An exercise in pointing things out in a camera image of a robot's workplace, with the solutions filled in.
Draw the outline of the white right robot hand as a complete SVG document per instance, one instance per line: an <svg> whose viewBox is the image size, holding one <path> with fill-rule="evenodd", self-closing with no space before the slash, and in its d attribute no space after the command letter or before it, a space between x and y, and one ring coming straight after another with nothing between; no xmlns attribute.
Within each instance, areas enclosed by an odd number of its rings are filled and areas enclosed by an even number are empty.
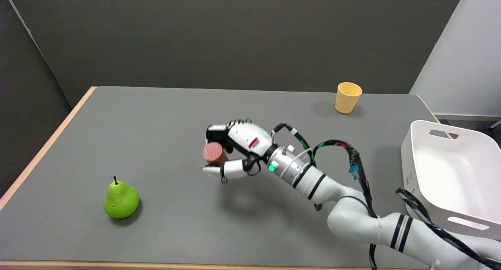
<svg viewBox="0 0 501 270"><path fill-rule="evenodd" d="M206 143L216 142L224 151L237 150L243 159L227 160L221 164L207 164L203 171L219 174L222 183L253 176L252 169L261 169L260 161L268 162L270 153L277 149L272 136L250 119L234 119L225 124L211 124L206 129Z"/></svg>

